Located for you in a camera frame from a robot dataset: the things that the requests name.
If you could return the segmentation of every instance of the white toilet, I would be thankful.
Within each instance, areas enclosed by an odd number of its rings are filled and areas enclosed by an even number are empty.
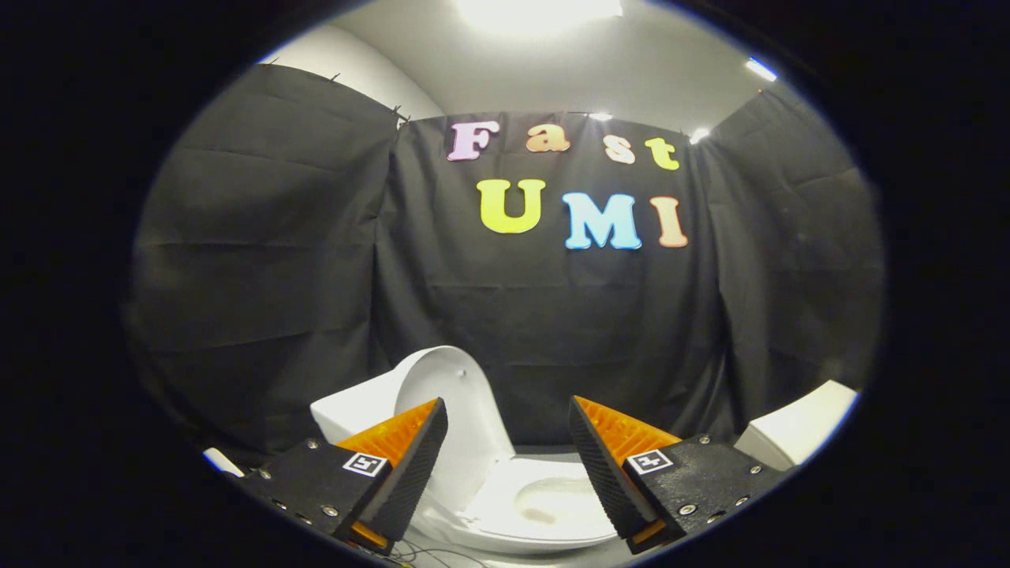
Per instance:
[[[411,527],[437,541],[510,554],[617,538],[577,454],[516,455],[487,377],[460,349],[414,353],[311,409],[326,441],[337,444],[437,396],[448,432]]]

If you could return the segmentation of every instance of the wire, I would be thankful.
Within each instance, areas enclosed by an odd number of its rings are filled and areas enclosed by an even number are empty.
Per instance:
[[[470,560],[471,562],[475,562],[475,563],[477,563],[478,566],[481,566],[481,568],[489,568],[489,566],[487,564],[481,562],[480,560],[478,560],[478,559],[476,559],[476,558],[474,558],[472,556],[467,556],[466,554],[463,554],[462,552],[458,552],[458,551],[454,551],[454,550],[443,549],[443,548],[420,548],[420,547],[417,547],[417,550],[414,550],[414,547],[416,547],[417,545],[415,545],[414,543],[411,543],[410,541],[407,541],[406,539],[404,539],[403,542],[406,543],[407,546],[410,547],[410,551],[414,555],[414,556],[411,557],[411,560],[413,560],[414,558],[416,558],[416,556],[418,554],[424,552],[424,553],[427,553],[427,555],[430,556],[431,558],[434,558],[435,560],[437,560],[442,566],[445,566],[445,568],[450,568],[448,564],[445,564],[437,556],[431,554],[432,552],[447,552],[449,554],[456,554],[458,556],[462,556],[462,557],[466,558],[467,560]]]

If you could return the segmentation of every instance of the toilet bowl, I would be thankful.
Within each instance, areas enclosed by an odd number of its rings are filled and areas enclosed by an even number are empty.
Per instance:
[[[517,456],[487,377],[466,352],[426,349],[311,404],[330,444],[440,396],[448,432],[411,526],[492,552],[547,553],[617,537],[577,454]]]

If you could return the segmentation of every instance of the yellow letter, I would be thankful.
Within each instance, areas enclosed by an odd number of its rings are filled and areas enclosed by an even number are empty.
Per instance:
[[[688,238],[681,230],[681,219],[677,218],[677,205],[680,202],[673,197],[653,197],[648,202],[660,214],[660,228],[663,229],[660,245],[669,249],[686,246]]]
[[[603,146],[607,147],[607,158],[621,164],[634,164],[634,153],[626,138],[607,134],[603,136]]]
[[[484,226],[495,232],[525,232],[540,222],[540,190],[546,187],[542,180],[522,180],[518,184],[525,197],[526,210],[521,217],[505,214],[505,190],[507,180],[484,180],[478,182],[481,192],[481,220]]]
[[[526,140],[526,150],[530,152],[565,152],[572,146],[565,138],[565,128],[558,124],[537,124],[526,131],[526,135],[531,136]]]
[[[667,140],[663,138],[652,138],[650,140],[645,140],[645,146],[652,149],[652,160],[655,160],[656,166],[663,168],[664,170],[676,170],[681,167],[681,163],[676,160],[671,160],[670,155],[675,152],[673,145],[667,144]]]

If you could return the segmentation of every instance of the black fabric backdrop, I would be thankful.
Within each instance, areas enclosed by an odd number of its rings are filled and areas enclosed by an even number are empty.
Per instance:
[[[475,161],[456,122],[497,120]],[[137,235],[127,317],[148,388],[200,446],[256,464],[318,435],[313,400],[454,345],[517,445],[568,444],[580,394],[680,436],[731,438],[834,378],[858,388],[878,333],[869,185],[814,112],[766,91],[697,146],[581,113],[409,122],[326,79],[258,66],[167,159]],[[531,153],[526,130],[572,147]],[[602,138],[627,138],[632,165]],[[658,166],[646,139],[677,149]],[[481,221],[484,179],[540,179],[539,223]],[[568,250],[561,195],[634,197],[642,247]],[[653,196],[689,244],[661,247]]]

